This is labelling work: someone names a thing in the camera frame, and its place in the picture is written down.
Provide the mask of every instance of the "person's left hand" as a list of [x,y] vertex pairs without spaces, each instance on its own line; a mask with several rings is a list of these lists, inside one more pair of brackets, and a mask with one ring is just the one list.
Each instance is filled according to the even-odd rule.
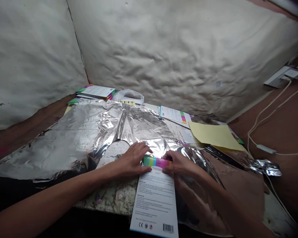
[[135,142],[118,160],[116,160],[115,166],[119,169],[119,176],[134,176],[150,172],[152,169],[150,166],[141,166],[140,162],[143,156],[147,153],[152,153],[152,150],[145,142]]

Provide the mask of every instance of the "barcode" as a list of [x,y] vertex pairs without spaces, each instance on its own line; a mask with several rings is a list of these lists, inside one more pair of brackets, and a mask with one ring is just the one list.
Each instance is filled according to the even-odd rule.
[[173,234],[174,233],[173,225],[163,224],[163,231]]

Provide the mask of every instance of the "rainbow sticky note strip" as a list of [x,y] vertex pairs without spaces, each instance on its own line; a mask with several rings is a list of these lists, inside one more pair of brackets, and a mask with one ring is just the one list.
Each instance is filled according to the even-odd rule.
[[79,101],[80,97],[76,97],[68,102],[68,104],[76,105]]
[[181,112],[181,111],[180,111],[180,114],[181,114],[181,118],[182,118],[182,123],[183,123],[183,124],[187,124],[187,123],[186,123],[185,116],[184,116],[184,112]]
[[82,88],[82,89],[80,89],[80,90],[77,90],[76,93],[82,93],[82,92],[84,92],[87,88],[92,87],[92,86],[94,86],[94,84],[89,84],[89,85],[87,85],[86,87],[84,87],[84,88]]
[[109,94],[107,96],[107,99],[111,100],[115,94],[116,94],[116,90],[114,90],[111,94]]
[[150,167],[157,166],[163,169],[164,167],[169,166],[171,164],[172,164],[172,161],[160,159],[154,156],[146,155],[143,157],[143,165],[145,166],[150,166]]

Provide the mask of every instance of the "hand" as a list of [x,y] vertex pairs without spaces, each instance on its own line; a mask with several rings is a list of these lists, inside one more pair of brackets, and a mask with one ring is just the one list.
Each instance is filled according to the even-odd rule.
[[162,158],[166,160],[172,159],[173,161],[172,165],[164,167],[162,170],[162,172],[165,174],[170,175],[172,173],[177,173],[191,177],[196,171],[201,169],[198,165],[177,151],[169,150]]
[[134,176],[150,172],[152,169],[150,166],[141,166],[141,160],[147,153],[152,153],[152,150],[145,142],[135,142],[117,161],[115,165],[119,170],[119,175],[122,177]]

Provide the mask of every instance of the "white plastic bag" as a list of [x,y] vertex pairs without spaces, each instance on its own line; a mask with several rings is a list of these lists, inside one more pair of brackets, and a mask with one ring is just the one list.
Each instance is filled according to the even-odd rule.
[[119,101],[119,100],[133,100],[138,105],[142,105],[143,102],[145,101],[142,94],[130,89],[124,89],[116,92],[116,94],[113,97],[113,101]]

